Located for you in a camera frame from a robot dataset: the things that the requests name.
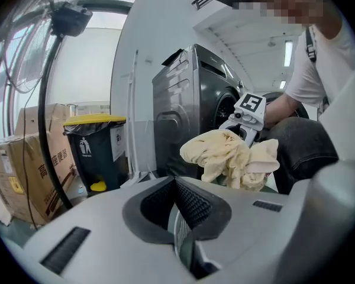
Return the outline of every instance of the black pants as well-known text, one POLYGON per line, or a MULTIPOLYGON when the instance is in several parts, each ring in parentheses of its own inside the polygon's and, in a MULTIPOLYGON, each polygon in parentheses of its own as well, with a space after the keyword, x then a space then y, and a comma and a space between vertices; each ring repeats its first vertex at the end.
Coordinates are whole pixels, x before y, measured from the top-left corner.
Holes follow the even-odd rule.
POLYGON ((273 174, 279 193, 289 194, 297 181, 310 179, 322 167, 338 161, 335 148, 321 123, 287 118, 276 124, 267 139, 277 139, 280 168, 273 174))

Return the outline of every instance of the yellow object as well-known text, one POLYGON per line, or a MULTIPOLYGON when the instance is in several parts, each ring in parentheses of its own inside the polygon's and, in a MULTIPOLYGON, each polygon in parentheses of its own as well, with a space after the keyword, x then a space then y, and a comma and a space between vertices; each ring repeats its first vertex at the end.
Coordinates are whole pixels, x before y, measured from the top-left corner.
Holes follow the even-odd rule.
POLYGON ((280 166, 278 145, 277 140, 268 140, 249 148, 230 130, 212 130, 185 143, 180 155, 185 162, 204 168, 204 182, 225 175, 228 187, 259 191, 267 182, 266 174, 280 166))
POLYGON ((118 117, 109 114, 88 114, 70 117, 63 125, 78 125, 103 122, 126 122, 125 117, 118 117))
POLYGON ((9 182, 11 183, 11 185, 12 185, 12 188, 13 188, 14 192, 18 193, 20 195, 23 195, 24 191, 21 188, 20 183, 18 183, 17 178, 16 177, 8 177, 8 179, 9 179, 9 182))
POLYGON ((107 189, 107 185, 104 181, 99 181, 98 183, 94 183, 91 185, 91 191, 93 192, 105 192, 107 189))

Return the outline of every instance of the white t-shirt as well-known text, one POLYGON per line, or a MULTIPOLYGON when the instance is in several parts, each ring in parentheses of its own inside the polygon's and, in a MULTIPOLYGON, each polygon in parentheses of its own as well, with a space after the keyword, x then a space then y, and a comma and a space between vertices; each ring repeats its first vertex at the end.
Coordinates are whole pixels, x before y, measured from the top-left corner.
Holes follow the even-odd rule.
POLYGON ((305 32, 299 37, 295 68, 286 93, 299 102, 318 107, 327 95, 331 103, 355 70, 355 38, 343 19, 338 35, 326 39, 315 25, 310 27, 317 61, 306 53, 305 32))

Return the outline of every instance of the person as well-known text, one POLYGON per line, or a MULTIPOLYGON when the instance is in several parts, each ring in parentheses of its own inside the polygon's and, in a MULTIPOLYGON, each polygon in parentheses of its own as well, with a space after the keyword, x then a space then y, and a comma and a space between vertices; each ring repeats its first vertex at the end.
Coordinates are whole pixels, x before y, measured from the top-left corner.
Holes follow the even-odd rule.
POLYGON ((355 39, 330 0, 253 1, 305 28, 295 50, 292 78, 285 93, 267 106, 265 115, 265 126, 272 128, 268 138, 279 140, 276 185, 280 193, 289 193, 297 181, 313 177, 338 160, 319 122, 289 116, 300 102, 318 107, 324 98, 329 104, 335 100, 355 70, 355 39))

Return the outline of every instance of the ceiling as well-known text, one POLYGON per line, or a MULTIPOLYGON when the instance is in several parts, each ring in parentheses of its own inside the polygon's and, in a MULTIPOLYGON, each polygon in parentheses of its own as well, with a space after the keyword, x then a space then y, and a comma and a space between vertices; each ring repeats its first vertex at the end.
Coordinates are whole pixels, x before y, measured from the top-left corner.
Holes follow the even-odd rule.
POLYGON ((294 54, 291 66, 283 66, 285 41, 293 41, 294 51, 301 25, 284 23, 255 5, 254 9, 230 10, 208 30, 237 58, 254 91, 278 91, 281 81, 289 81, 292 76, 294 54))

